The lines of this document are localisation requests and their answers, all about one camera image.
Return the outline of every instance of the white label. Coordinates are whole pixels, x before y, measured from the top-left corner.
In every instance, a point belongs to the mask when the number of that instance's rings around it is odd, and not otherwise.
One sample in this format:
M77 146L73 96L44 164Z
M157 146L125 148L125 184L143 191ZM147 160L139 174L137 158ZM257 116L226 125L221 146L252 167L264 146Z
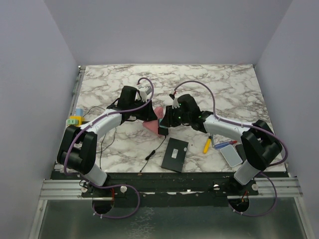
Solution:
M171 155L172 158L176 158L178 153L178 149L173 149L173 154Z

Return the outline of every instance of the green block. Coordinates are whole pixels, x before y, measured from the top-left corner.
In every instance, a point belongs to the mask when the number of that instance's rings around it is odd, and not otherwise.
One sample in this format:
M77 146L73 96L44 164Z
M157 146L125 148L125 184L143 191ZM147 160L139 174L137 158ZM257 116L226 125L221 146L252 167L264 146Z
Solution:
M68 119L68 120L66 121L66 123L67 123L68 125L77 125L77 124L79 124L79 120L77 120L77 119Z

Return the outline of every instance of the pink object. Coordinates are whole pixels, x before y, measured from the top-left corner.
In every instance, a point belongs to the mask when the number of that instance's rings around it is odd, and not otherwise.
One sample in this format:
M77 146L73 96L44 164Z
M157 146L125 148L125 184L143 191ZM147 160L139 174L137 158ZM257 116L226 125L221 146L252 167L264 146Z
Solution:
M164 118L164 109L163 107L156 107L154 110L155 115L158 117L158 119ZM159 121L153 120L153 121L144 121L143 126L147 128L148 130L152 131L153 133L157 134L158 136L161 136L158 134L158 127L159 127Z

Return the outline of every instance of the table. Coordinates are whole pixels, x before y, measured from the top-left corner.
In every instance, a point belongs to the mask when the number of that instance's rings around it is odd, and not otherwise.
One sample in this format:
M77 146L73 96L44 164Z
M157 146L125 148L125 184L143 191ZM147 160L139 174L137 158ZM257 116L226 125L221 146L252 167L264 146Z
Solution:
M168 96L178 84L187 80L201 81L213 91L217 114L229 119L255 122L257 119L271 121L252 65L100 65L87 66L83 78L77 108L88 112L93 106L106 108L119 97L124 85L135 86L140 77L148 77L155 87L153 107L172 104ZM191 94L201 110L212 111L212 99L207 90L199 84L190 83L178 89L177 97ZM91 109L85 117L92 120L103 112ZM125 122L117 127L114 143L101 158L101 167L106 172L139 172L145 164L145 157L156 149L163 140L142 126L141 121ZM113 141L115 129L106 135L102 148ZM179 126L169 130L169 137L189 142L183 172L233 172L240 166L230 168L218 150L210 148L203 154L207 134L194 131L191 127ZM100 151L101 140L97 151ZM229 139L215 135L215 143ZM143 172L171 172L160 167L168 139L149 160ZM285 171L278 165L266 171Z

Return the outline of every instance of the yellow block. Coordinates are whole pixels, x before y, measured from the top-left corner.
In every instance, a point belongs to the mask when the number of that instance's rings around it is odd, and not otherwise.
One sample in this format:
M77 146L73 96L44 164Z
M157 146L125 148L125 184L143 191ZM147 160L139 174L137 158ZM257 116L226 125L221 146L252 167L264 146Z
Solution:
M76 119L79 121L79 123L76 126L82 125L82 122L84 121L84 118L82 116L70 116L69 119Z

